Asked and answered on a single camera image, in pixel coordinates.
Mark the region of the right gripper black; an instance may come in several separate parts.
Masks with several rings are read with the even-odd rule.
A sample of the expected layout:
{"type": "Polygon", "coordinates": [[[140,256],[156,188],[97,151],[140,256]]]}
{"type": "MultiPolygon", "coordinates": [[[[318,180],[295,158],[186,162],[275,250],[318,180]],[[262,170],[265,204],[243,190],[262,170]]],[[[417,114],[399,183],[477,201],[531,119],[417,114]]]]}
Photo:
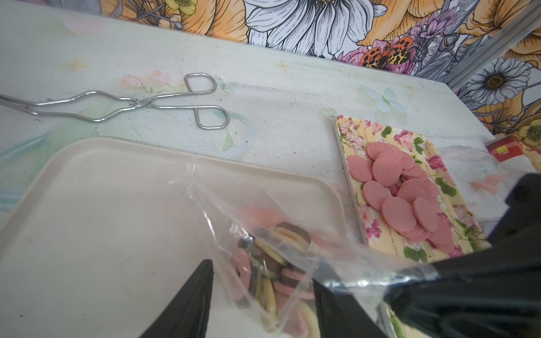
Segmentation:
{"type": "Polygon", "coordinates": [[[432,279],[481,279],[387,291],[384,300],[402,323],[429,337],[540,336],[540,174],[523,176],[505,204],[490,248],[422,266],[432,279]]]}

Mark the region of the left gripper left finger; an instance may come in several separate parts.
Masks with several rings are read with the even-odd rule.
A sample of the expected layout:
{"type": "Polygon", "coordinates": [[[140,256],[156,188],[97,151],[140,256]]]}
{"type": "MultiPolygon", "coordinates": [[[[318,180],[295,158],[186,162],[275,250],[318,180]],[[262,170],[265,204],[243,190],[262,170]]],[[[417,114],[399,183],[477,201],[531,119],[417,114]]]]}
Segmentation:
{"type": "Polygon", "coordinates": [[[204,259],[141,338],[205,338],[214,283],[214,266],[204,259]]]}

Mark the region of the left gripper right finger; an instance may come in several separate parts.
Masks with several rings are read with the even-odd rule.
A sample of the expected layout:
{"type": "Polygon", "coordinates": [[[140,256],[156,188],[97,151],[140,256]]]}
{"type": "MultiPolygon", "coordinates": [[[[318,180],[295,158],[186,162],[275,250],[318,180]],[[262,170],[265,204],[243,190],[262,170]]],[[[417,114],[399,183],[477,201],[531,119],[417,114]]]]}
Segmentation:
{"type": "Polygon", "coordinates": [[[334,294],[313,279],[321,338],[386,338],[387,335],[350,294],[334,294]]]}

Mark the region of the bag of pink wafers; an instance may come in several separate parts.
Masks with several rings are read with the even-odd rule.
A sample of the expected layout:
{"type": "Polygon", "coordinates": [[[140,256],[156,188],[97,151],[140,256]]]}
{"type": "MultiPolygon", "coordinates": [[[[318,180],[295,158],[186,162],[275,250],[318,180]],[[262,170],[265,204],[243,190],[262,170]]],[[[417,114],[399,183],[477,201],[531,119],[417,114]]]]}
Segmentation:
{"type": "Polygon", "coordinates": [[[391,288],[436,279],[421,265],[345,239],[342,220],[318,214],[330,203],[318,197],[315,180],[194,162],[179,184],[232,300],[268,332],[321,337],[313,279],[350,293],[375,323],[391,288]]]}

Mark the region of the ziploc bag pink cookies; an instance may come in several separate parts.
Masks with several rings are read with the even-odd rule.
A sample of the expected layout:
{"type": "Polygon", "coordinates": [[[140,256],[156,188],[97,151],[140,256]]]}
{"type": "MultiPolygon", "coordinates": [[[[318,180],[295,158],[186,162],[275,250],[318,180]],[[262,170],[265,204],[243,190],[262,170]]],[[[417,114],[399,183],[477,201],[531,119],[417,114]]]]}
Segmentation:
{"type": "Polygon", "coordinates": [[[524,155],[502,163],[486,150],[469,146],[446,146],[438,153],[469,211],[481,223],[503,217],[508,209],[505,199],[511,190],[523,176],[535,173],[524,155]]]}

